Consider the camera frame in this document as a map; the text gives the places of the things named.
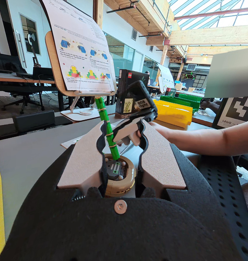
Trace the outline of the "green plastic bin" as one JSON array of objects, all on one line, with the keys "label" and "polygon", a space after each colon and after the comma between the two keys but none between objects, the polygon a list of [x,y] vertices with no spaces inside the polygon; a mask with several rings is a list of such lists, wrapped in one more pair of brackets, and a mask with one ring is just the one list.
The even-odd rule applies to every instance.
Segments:
[{"label": "green plastic bin", "polygon": [[188,106],[188,107],[192,107],[192,109],[193,109],[192,113],[193,114],[199,110],[201,99],[202,99],[201,97],[187,95],[187,94],[179,94],[178,97],[160,96],[160,100],[170,102],[170,103],[179,104],[179,105],[184,105],[184,106]]}]

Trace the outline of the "black device with green light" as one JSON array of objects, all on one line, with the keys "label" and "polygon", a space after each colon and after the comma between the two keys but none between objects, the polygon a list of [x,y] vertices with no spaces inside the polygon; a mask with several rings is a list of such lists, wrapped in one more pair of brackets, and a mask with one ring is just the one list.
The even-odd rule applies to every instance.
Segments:
[{"label": "black device with green light", "polygon": [[55,123],[51,125],[43,125],[43,126],[37,126],[31,129],[28,129],[26,132],[18,132],[14,123],[7,124],[7,125],[0,125],[0,140],[13,138],[16,136],[25,135],[28,133],[32,133],[35,131],[41,131],[46,130],[53,127],[58,127],[60,125],[69,125],[72,124],[72,121],[69,119],[66,119],[63,116],[55,117]]}]

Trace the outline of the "person's right forearm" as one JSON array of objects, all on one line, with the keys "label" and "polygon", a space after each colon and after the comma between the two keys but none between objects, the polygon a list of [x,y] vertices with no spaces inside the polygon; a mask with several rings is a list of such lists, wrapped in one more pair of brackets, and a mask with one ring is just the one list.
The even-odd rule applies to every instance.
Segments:
[{"label": "person's right forearm", "polygon": [[248,122],[221,129],[168,130],[165,137],[181,151],[210,156],[248,154]]}]

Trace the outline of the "black box device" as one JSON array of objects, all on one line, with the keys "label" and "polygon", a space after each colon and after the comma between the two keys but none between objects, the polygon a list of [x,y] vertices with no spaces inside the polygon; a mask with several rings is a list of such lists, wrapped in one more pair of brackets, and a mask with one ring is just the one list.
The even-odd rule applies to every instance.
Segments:
[{"label": "black box device", "polygon": [[19,133],[26,133],[37,129],[44,129],[55,125],[53,110],[21,115],[13,118],[15,128]]}]

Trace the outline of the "black office chair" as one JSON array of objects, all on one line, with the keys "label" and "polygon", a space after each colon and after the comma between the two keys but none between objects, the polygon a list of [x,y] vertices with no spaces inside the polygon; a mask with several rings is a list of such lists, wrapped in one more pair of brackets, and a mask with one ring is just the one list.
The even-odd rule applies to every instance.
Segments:
[{"label": "black office chair", "polygon": [[[26,76],[24,76],[24,77],[30,78],[30,76],[28,76],[26,70],[21,66],[20,62],[10,62],[10,61],[6,62],[5,61],[5,63],[3,64],[3,69],[13,71],[13,72],[19,73],[19,74],[25,73]],[[20,103],[22,103],[22,108],[21,108],[20,114],[24,113],[24,108],[28,105],[28,103],[32,104],[32,105],[40,106],[42,111],[45,110],[43,103],[42,103],[41,94],[39,94],[40,102],[32,101],[30,98],[30,95],[38,93],[37,91],[34,91],[34,92],[32,91],[32,87],[35,86],[33,83],[28,83],[26,85],[25,83],[19,83],[19,82],[0,82],[0,85],[9,86],[8,92],[13,97],[17,97],[17,96],[23,97],[21,100],[4,105],[2,107],[2,110],[6,110],[7,106],[11,106],[11,105],[18,106]]]}]

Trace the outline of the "building instruction booklet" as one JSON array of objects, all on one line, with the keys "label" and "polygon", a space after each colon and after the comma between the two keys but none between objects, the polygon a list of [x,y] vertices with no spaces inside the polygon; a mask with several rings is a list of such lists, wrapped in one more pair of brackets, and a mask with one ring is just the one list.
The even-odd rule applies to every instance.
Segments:
[{"label": "building instruction booklet", "polygon": [[[60,144],[61,146],[63,146],[65,149],[67,149],[70,145],[72,144],[75,144],[79,139],[81,139],[84,135],[76,138],[76,139],[72,139],[70,141],[67,141],[67,142],[64,142],[62,144]],[[103,149],[103,153],[104,154],[111,154],[110,152],[110,149],[109,149],[109,145],[108,145],[108,142],[107,142],[107,139],[105,138],[105,148]],[[119,155],[123,155],[129,148],[131,148],[133,146],[133,143],[132,141],[130,141],[129,145],[124,145],[122,144],[121,146],[118,146],[117,145],[117,149],[118,149],[118,152],[119,152]]]}]

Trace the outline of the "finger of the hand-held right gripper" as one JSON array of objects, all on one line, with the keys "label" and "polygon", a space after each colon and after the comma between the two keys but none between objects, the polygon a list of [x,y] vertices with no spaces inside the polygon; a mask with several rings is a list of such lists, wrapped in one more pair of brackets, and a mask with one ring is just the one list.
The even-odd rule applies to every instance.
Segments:
[{"label": "finger of the hand-held right gripper", "polygon": [[121,122],[113,129],[113,142],[122,140],[123,143],[128,143],[131,140],[132,143],[138,143],[138,125],[136,122]]},{"label": "finger of the hand-held right gripper", "polygon": [[140,121],[141,117],[137,117],[134,119],[123,119],[121,121],[116,122],[116,126],[114,128],[114,131],[131,131],[134,129],[135,124],[137,124],[138,121]]}]

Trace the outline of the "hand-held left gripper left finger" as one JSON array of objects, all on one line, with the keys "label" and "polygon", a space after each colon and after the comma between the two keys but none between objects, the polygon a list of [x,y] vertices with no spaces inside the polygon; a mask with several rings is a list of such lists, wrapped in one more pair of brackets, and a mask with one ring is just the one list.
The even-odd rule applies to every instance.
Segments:
[{"label": "hand-held left gripper left finger", "polygon": [[107,187],[107,170],[103,149],[107,122],[101,121],[76,143],[62,176],[57,184],[59,189],[79,188],[87,195],[90,187],[97,187],[105,196]]}]

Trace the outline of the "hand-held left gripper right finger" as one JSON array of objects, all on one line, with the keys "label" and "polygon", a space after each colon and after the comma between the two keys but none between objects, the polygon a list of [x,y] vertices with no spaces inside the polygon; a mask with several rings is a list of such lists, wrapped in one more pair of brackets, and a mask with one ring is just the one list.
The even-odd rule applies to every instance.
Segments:
[{"label": "hand-held left gripper right finger", "polygon": [[143,187],[153,188],[157,198],[166,188],[183,190],[186,183],[168,140],[159,134],[145,120],[141,120],[140,147],[136,176],[136,196],[142,194]]}]

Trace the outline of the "black monitor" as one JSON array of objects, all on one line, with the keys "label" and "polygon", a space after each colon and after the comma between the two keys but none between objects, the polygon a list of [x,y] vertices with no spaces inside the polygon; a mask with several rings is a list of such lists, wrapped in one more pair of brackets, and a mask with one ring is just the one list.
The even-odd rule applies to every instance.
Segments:
[{"label": "black monitor", "polygon": [[25,73],[18,56],[0,54],[0,70],[9,70],[16,73]]}]

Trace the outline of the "phone symbol door sign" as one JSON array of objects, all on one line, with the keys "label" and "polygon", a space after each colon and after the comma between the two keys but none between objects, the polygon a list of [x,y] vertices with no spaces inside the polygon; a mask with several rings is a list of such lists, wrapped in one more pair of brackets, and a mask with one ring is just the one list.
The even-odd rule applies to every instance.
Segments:
[{"label": "phone symbol door sign", "polygon": [[33,53],[33,48],[35,53],[40,55],[36,22],[22,14],[20,14],[20,19],[27,52]]}]

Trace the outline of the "printed instruction sheet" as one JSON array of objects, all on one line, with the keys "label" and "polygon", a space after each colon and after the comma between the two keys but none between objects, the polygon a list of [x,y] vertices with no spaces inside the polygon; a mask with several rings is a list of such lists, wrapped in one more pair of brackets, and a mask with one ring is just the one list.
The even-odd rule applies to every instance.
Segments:
[{"label": "printed instruction sheet", "polygon": [[93,18],[66,1],[40,3],[50,24],[66,89],[93,95],[113,92],[113,59]]},{"label": "printed instruction sheet", "polygon": [[159,88],[161,93],[165,93],[167,88],[174,88],[174,80],[169,68],[161,64],[158,64],[158,67],[161,71],[161,77],[158,77]]}]

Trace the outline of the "tan brick pot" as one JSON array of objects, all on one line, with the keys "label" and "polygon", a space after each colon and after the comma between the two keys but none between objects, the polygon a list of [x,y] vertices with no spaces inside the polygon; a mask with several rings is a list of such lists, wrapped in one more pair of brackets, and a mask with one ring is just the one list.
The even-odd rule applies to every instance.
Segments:
[{"label": "tan brick pot", "polygon": [[135,184],[135,166],[124,156],[120,156],[118,160],[113,160],[111,154],[105,154],[105,161],[108,177],[105,196],[124,196]]}]

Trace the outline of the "white lamp base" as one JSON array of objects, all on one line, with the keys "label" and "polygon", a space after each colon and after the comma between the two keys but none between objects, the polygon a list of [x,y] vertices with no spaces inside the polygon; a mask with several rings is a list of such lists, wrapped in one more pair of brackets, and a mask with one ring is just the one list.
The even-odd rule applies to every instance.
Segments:
[{"label": "white lamp base", "polygon": [[[106,106],[108,115],[114,115],[115,110],[116,110],[116,105],[109,105]],[[92,116],[91,118],[83,118],[80,121],[72,121],[71,119],[68,119],[67,117],[63,116],[60,112],[55,113],[55,124],[50,125],[48,127],[54,127],[54,126],[59,126],[59,125],[69,125],[72,123],[78,123],[78,122],[83,122],[87,121],[89,119],[97,119],[99,116]],[[8,119],[0,119],[0,132],[4,133],[10,133],[10,132],[15,132],[16,128],[13,122],[13,118],[8,118]]]}]

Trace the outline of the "green brick bamboo stalk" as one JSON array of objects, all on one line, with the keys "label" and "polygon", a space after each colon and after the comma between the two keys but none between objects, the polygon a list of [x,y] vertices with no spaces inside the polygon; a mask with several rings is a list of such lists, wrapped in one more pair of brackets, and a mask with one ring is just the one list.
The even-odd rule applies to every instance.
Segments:
[{"label": "green brick bamboo stalk", "polygon": [[107,123],[107,133],[106,133],[106,138],[108,141],[109,149],[112,154],[113,160],[118,160],[119,159],[119,152],[117,149],[117,144],[116,142],[113,142],[113,131],[112,127],[109,121],[108,113],[105,107],[105,103],[102,97],[97,97],[95,98],[96,106],[100,115],[100,119],[102,121],[106,121]]}]

